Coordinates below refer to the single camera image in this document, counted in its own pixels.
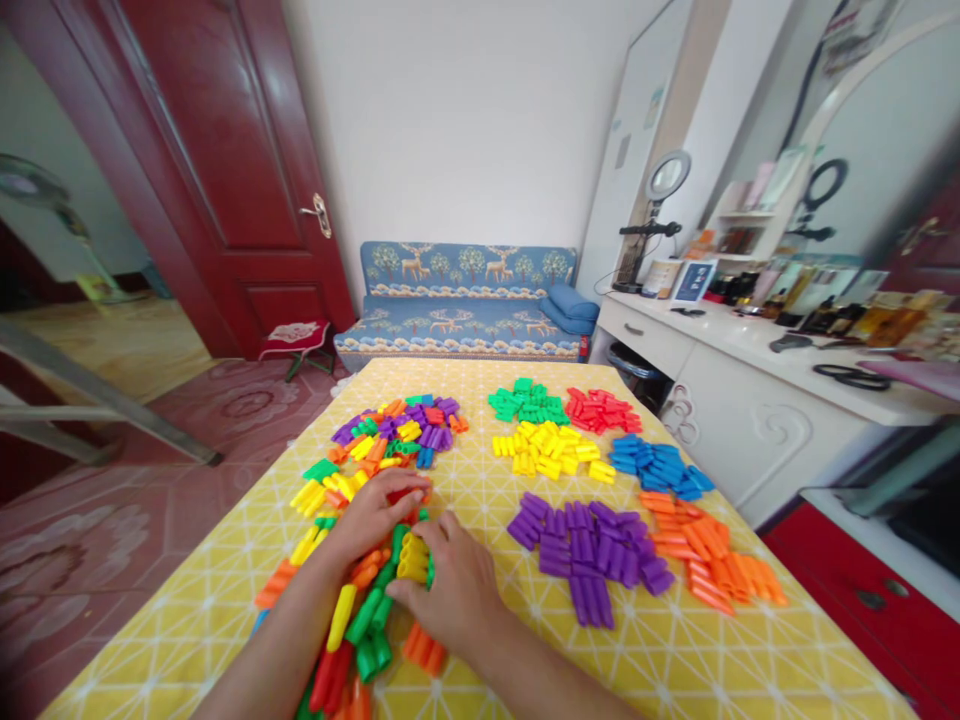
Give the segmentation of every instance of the hand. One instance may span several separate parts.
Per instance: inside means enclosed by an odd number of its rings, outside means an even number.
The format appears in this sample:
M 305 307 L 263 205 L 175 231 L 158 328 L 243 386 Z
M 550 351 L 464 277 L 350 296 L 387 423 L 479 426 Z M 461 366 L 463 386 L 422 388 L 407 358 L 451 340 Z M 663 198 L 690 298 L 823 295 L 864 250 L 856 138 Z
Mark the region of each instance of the hand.
M 433 587 L 427 592 L 412 580 L 395 580 L 387 595 L 410 610 L 430 637 L 470 662 L 512 617 L 500 599 L 490 551 L 449 510 L 437 522 L 418 523 L 413 532 L 433 555 Z
M 359 560 L 420 504 L 429 487 L 429 478 L 412 470 L 387 468 L 377 473 L 360 488 L 320 547 L 335 550 L 345 563 Z M 409 488 L 414 490 L 390 505 L 387 495 Z

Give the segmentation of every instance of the scissors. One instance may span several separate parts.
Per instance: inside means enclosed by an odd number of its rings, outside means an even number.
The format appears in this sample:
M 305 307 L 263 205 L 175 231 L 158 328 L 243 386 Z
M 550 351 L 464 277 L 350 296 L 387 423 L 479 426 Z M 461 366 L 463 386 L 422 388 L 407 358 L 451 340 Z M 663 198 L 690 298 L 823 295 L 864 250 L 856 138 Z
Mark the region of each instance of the scissors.
M 846 365 L 814 365 L 813 371 L 820 375 L 832 377 L 838 383 L 861 390 L 873 390 L 874 392 L 889 390 L 893 383 L 890 378 L 883 375 L 847 367 Z

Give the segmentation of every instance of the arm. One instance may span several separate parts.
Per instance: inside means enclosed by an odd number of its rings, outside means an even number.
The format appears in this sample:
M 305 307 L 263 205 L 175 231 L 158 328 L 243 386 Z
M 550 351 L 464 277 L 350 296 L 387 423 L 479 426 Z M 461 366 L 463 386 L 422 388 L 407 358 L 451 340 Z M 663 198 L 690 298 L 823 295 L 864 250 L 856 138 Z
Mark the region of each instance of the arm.
M 433 588 L 426 592 L 397 580 L 387 593 L 407 606 L 432 638 L 463 658 L 511 713 L 522 720 L 640 717 L 507 609 L 497 591 L 493 558 L 453 513 L 413 531 L 433 554 Z
M 193 717 L 293 717 L 347 569 L 420 503 L 429 484 L 406 470 L 385 470 L 367 482 Z M 417 489 L 396 505 L 387 502 L 389 493 L 411 487 Z

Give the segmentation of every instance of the table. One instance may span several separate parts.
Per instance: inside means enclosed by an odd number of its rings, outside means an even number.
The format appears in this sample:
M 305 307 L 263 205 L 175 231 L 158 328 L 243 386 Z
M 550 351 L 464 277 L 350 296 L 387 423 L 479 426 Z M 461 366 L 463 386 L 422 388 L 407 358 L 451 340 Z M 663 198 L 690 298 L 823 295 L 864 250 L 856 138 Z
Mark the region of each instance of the table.
M 650 717 L 878 718 L 913 717 L 900 695 L 787 573 L 717 492 L 701 506 L 731 529 L 735 549 L 769 562 L 790 599 L 727 618 L 696 601 L 682 583 L 660 598 L 610 584 L 617 628 L 584 629 L 565 581 L 540 575 L 536 558 L 505 531 L 524 490 L 555 506 L 599 498 L 615 509 L 648 513 L 636 500 L 636 479 L 615 485 L 587 478 L 553 483 L 515 478 L 510 459 L 495 458 L 491 437 L 512 426 L 497 421 L 486 396 L 517 377 L 532 377 L 551 394 L 603 388 L 641 414 L 644 436 L 671 442 L 663 426 L 629 395 L 612 368 L 566 363 L 444 359 L 373 360 L 156 595 L 47 709 L 49 717 L 187 717 L 247 640 L 255 593 L 302 536 L 306 521 L 288 503 L 301 473 L 329 447 L 336 427 L 359 410 L 394 397 L 430 392 L 456 398 L 471 429 L 431 473 L 435 508 L 456 510 L 491 548 L 507 604 L 553 646 L 595 673 Z M 620 433 L 600 440 L 608 448 Z M 411 619 L 396 612 L 395 654 Z M 497 698 L 452 659 L 441 679 L 395 662 L 374 689 L 377 717 L 388 719 L 508 717 Z
M 769 344 L 787 328 L 770 320 L 711 302 L 697 303 L 701 317 L 670 308 L 610 293 L 597 324 L 674 381 L 660 418 L 754 528 L 801 489 L 835 484 L 904 429 L 960 412 L 903 383 L 871 392 L 813 372 L 819 363 L 853 367 L 865 357 L 857 351 L 778 354 Z

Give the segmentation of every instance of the drawer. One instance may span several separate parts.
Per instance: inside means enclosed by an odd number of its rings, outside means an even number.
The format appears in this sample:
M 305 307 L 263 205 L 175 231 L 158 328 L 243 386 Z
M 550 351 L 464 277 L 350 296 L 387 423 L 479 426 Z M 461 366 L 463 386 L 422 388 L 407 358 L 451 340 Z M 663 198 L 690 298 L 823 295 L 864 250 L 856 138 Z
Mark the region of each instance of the drawer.
M 770 535 L 924 686 L 960 714 L 960 676 L 956 662 L 947 659 L 956 657 L 960 647 L 960 625 L 807 503 Z
M 783 563 L 790 574 L 803 585 L 811 597 L 823 609 L 837 627 L 867 656 L 874 667 L 880 671 L 891 685 L 899 690 L 921 720 L 955 720 L 941 701 L 924 686 L 911 669 L 895 658 L 881 645 L 866 627 L 817 580 L 792 552 L 780 543 L 774 533 L 768 533 L 763 541 L 774 555 Z
M 679 377 L 695 344 L 689 336 L 609 298 L 603 301 L 597 324 L 671 380 Z

